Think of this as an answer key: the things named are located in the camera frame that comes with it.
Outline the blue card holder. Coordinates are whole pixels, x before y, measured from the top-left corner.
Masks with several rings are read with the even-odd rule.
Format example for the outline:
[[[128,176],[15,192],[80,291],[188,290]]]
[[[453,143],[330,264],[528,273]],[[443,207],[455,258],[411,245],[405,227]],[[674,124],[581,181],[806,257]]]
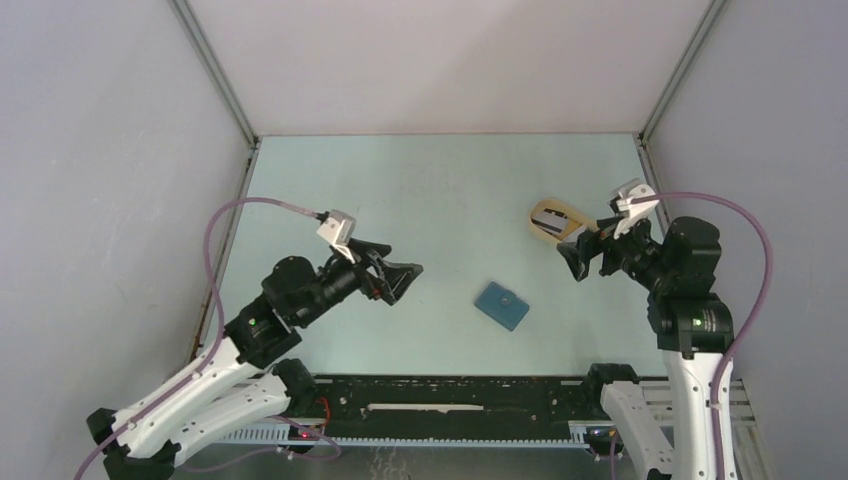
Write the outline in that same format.
[[[530,310],[526,301],[497,282],[488,283],[476,296],[473,305],[510,332],[518,327]]]

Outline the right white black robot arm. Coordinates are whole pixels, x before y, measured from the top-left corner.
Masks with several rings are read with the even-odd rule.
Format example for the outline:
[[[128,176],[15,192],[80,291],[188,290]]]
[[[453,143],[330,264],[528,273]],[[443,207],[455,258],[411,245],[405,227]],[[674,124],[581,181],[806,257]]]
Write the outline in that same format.
[[[712,291],[719,231],[694,217],[674,220],[661,243],[652,239],[646,219],[619,237],[614,230],[614,220],[604,220],[598,230],[585,230],[557,250],[578,281],[600,256],[601,275],[621,271],[647,290],[647,319],[672,394],[674,438],[663,433],[626,365],[601,366],[596,381],[581,392],[583,408],[593,417],[610,417],[642,479],[735,479],[732,367],[722,362],[734,328],[728,307]]]

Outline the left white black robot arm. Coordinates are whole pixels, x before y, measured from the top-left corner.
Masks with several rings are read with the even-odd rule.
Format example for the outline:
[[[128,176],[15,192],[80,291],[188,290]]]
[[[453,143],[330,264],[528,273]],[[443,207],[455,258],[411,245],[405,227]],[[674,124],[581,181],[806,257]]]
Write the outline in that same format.
[[[281,259],[261,293],[219,330],[194,361],[146,398],[86,420],[110,479],[168,479],[195,454],[263,418],[304,416],[316,403],[313,376],[288,352],[300,330],[348,296],[396,304],[422,274],[387,261],[384,244],[354,240],[353,259],[334,252],[321,267]]]

